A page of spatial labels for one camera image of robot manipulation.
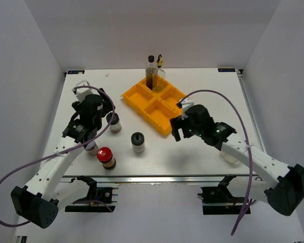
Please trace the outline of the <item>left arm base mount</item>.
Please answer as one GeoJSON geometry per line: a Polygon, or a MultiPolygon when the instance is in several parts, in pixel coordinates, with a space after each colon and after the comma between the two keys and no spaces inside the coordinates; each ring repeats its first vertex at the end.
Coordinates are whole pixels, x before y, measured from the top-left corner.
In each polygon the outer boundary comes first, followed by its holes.
{"type": "Polygon", "coordinates": [[[83,177],[82,182],[90,186],[84,198],[65,207],[68,213],[112,213],[118,201],[119,187],[114,184],[93,182],[93,178],[83,177]]]}

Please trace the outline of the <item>clear oil bottle gold spout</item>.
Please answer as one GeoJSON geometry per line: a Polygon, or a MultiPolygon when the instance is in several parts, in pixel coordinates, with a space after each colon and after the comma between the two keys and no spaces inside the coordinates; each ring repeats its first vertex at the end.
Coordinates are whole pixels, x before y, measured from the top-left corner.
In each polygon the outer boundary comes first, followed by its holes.
{"type": "Polygon", "coordinates": [[[153,72],[153,92],[160,93],[165,88],[166,73],[163,69],[163,56],[160,54],[156,61],[157,68],[153,72]]]}

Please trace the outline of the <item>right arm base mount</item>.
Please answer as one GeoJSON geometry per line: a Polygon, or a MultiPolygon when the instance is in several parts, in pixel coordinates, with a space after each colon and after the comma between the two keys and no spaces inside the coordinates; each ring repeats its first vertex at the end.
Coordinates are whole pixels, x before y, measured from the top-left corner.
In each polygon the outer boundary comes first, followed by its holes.
{"type": "Polygon", "coordinates": [[[227,186],[237,176],[226,175],[217,186],[201,187],[198,197],[202,201],[203,215],[238,215],[244,197],[234,197],[227,186]]]}

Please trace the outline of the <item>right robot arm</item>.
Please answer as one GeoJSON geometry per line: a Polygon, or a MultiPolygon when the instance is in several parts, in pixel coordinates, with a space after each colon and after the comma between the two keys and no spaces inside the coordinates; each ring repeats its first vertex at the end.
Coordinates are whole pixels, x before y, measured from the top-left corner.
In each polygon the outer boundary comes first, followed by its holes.
{"type": "Polygon", "coordinates": [[[254,146],[249,147],[234,128],[214,122],[201,104],[179,102],[177,106],[182,108],[182,114],[170,120],[176,141],[180,141],[179,130],[182,130],[184,138],[198,136],[207,145],[235,158],[262,178],[251,183],[252,199],[268,203],[284,216],[294,212],[304,199],[303,166],[290,166],[254,146]]]}

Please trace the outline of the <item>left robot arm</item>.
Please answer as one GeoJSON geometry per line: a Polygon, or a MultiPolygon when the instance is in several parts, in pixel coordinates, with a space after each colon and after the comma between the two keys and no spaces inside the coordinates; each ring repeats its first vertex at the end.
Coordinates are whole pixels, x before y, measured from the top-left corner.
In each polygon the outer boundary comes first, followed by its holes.
{"type": "Polygon", "coordinates": [[[65,190],[56,191],[61,178],[73,161],[85,150],[88,143],[103,134],[102,118],[115,110],[115,106],[104,89],[97,94],[89,93],[83,100],[73,102],[75,110],[52,158],[23,186],[11,192],[16,213],[39,226],[49,227],[59,210],[76,202],[93,201],[97,196],[97,182],[87,176],[73,179],[65,190]]]}

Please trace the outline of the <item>black-cap white spice jar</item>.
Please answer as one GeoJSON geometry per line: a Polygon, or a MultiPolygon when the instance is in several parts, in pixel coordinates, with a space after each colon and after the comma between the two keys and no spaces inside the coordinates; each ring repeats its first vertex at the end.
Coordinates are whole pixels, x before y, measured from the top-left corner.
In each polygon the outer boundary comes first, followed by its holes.
{"type": "Polygon", "coordinates": [[[145,150],[145,138],[141,132],[135,132],[131,135],[131,143],[133,151],[142,153],[145,150]]]}

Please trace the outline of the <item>dark sauce bottle black cap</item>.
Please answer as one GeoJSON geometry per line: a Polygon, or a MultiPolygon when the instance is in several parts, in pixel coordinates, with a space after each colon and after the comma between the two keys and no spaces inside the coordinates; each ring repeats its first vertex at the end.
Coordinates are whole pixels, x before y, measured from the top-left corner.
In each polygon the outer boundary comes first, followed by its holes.
{"type": "Polygon", "coordinates": [[[148,64],[145,69],[145,79],[146,86],[152,90],[153,89],[153,72],[155,71],[155,57],[153,55],[148,56],[148,64]]]}

